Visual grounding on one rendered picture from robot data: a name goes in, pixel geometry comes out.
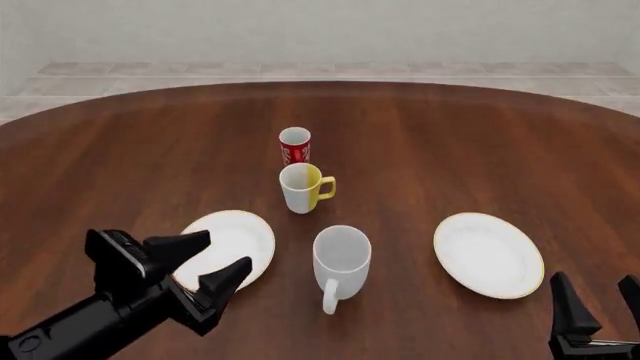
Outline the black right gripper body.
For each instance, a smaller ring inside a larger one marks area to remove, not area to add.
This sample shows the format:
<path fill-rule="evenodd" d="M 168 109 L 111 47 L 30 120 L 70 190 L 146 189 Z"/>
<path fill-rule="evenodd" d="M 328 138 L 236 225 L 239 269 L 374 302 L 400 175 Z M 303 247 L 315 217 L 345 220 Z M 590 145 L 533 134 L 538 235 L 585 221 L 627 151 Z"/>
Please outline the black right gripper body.
<path fill-rule="evenodd" d="M 548 344 L 553 360 L 640 360 L 640 342 L 551 335 Z"/>

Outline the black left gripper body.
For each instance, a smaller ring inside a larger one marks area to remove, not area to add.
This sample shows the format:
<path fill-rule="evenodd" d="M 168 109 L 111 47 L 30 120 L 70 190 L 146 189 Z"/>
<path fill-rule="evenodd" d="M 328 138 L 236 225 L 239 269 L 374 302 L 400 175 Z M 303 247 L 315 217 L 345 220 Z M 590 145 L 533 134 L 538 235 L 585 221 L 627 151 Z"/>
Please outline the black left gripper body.
<path fill-rule="evenodd" d="M 214 300 L 204 289 L 187 290 L 167 275 L 161 285 L 168 296 L 169 317 L 191 329 L 197 335 L 206 335 L 214 329 L 221 313 L 216 310 Z"/>

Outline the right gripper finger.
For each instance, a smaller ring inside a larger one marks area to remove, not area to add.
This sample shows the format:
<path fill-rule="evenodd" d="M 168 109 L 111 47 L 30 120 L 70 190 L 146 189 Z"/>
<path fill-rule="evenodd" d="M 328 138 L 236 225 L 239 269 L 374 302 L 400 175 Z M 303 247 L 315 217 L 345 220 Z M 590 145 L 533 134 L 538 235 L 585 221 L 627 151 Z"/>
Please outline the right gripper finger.
<path fill-rule="evenodd" d="M 640 327 L 640 280 L 635 275 L 626 275 L 618 282 L 618 289 L 636 326 Z"/>
<path fill-rule="evenodd" d="M 590 338 L 601 329 L 601 324 L 581 301 L 564 272 L 550 278 L 553 318 L 551 337 Z"/>

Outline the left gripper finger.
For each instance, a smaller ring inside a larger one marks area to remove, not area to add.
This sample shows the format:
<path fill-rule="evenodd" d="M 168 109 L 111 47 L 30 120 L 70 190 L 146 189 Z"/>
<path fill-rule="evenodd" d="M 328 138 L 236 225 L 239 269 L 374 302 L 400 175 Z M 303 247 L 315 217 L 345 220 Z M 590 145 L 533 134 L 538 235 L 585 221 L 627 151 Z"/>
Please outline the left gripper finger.
<path fill-rule="evenodd" d="M 143 246 L 155 263 L 172 274 L 187 260 L 195 257 L 211 245 L 208 230 L 179 236 L 154 236 L 143 241 Z"/>
<path fill-rule="evenodd" d="M 222 314 L 231 297 L 251 272 L 251 258 L 242 257 L 223 269 L 200 275 L 197 302 L 204 308 Z"/>

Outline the white plate with gold rim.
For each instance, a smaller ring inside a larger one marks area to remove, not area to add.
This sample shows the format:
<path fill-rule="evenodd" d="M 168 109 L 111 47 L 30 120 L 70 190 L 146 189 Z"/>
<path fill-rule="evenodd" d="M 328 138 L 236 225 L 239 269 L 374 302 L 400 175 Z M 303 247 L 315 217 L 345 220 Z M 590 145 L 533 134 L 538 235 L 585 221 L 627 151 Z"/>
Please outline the white plate with gold rim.
<path fill-rule="evenodd" d="M 482 296 L 521 299 L 544 280 L 544 260 L 534 242 L 492 215 L 462 212 L 445 218 L 434 231 L 433 248 L 451 278 Z"/>
<path fill-rule="evenodd" d="M 268 269 L 275 254 L 275 235 L 269 224 L 251 212 L 224 210 L 189 224 L 182 234 L 209 232 L 211 244 L 180 266 L 173 278 L 186 290 L 199 289 L 198 277 L 217 272 L 236 260 L 250 257 L 252 271 L 240 288 L 256 281 Z"/>

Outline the white and yellow mug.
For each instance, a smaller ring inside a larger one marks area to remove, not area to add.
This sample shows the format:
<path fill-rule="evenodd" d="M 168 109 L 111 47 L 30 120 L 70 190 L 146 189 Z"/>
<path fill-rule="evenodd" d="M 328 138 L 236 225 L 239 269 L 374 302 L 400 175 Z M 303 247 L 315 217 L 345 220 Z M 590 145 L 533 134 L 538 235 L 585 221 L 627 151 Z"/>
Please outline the white and yellow mug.
<path fill-rule="evenodd" d="M 299 215 L 313 211 L 320 200 L 336 194 L 336 179 L 323 176 L 318 167 L 308 163 L 290 164 L 279 173 L 279 183 L 286 206 Z"/>

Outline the red patterned mug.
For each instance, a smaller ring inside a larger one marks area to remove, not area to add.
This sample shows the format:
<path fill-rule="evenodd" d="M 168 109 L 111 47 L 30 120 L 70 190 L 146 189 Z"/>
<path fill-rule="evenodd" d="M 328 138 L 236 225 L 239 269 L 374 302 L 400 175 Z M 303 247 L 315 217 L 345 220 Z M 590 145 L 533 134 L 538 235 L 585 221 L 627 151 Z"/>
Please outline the red patterned mug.
<path fill-rule="evenodd" d="M 280 132 L 278 140 L 285 167 L 290 164 L 310 162 L 311 133 L 306 128 L 285 128 Z"/>

